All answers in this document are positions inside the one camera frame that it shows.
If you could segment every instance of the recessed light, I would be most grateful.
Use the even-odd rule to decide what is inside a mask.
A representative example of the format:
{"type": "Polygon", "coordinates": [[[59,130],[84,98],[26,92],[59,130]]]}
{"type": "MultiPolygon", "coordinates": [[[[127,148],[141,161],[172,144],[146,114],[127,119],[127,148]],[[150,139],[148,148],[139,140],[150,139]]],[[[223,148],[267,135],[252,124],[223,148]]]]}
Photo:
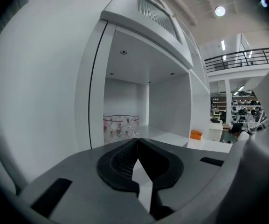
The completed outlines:
{"type": "Polygon", "coordinates": [[[221,41],[221,45],[222,45],[222,50],[226,49],[226,45],[224,44],[224,40],[221,41]]]}
{"type": "Polygon", "coordinates": [[[215,14],[219,17],[222,17],[224,14],[226,13],[226,10],[224,9],[224,7],[219,6],[215,9],[215,14]]]}
{"type": "Polygon", "coordinates": [[[261,0],[261,4],[262,4],[263,7],[267,7],[268,6],[266,0],[261,0]]]}

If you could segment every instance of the white pillar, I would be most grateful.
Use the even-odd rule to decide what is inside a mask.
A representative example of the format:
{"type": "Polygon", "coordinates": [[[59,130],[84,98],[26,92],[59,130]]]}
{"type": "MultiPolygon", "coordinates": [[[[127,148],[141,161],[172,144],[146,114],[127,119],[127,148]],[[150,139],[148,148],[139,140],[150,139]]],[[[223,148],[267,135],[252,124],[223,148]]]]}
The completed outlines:
{"type": "Polygon", "coordinates": [[[229,124],[232,120],[232,94],[231,87],[229,85],[229,79],[225,79],[224,83],[226,85],[226,95],[227,95],[227,117],[226,124],[229,124]]]}

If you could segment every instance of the floral pattern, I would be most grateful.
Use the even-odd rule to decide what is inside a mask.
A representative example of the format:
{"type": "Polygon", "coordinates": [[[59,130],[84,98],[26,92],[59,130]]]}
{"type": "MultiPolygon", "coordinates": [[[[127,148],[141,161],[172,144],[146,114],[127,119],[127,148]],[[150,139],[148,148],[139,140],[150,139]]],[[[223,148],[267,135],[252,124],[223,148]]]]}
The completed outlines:
{"type": "Polygon", "coordinates": [[[139,116],[110,115],[103,116],[104,144],[138,138],[139,116]]]}

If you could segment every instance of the black railing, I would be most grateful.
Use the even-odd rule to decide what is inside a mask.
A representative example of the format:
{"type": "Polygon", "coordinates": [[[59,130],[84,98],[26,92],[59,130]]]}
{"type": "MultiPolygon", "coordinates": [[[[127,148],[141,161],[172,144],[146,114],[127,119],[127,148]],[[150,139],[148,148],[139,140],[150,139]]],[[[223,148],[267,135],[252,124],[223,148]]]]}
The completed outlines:
{"type": "Polygon", "coordinates": [[[233,52],[205,60],[207,72],[249,65],[269,64],[269,48],[233,52]]]}

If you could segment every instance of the person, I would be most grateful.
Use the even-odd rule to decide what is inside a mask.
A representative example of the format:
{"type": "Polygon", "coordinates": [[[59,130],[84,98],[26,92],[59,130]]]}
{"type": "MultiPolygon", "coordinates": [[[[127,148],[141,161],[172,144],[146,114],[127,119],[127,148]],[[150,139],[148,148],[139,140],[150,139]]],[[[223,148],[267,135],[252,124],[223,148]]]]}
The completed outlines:
{"type": "Polygon", "coordinates": [[[232,134],[236,141],[248,140],[250,135],[243,128],[242,123],[236,123],[233,125],[232,129],[228,132],[232,134]]]}
{"type": "Polygon", "coordinates": [[[215,113],[215,114],[219,114],[219,108],[217,107],[217,105],[215,105],[214,113],[215,113]]]}

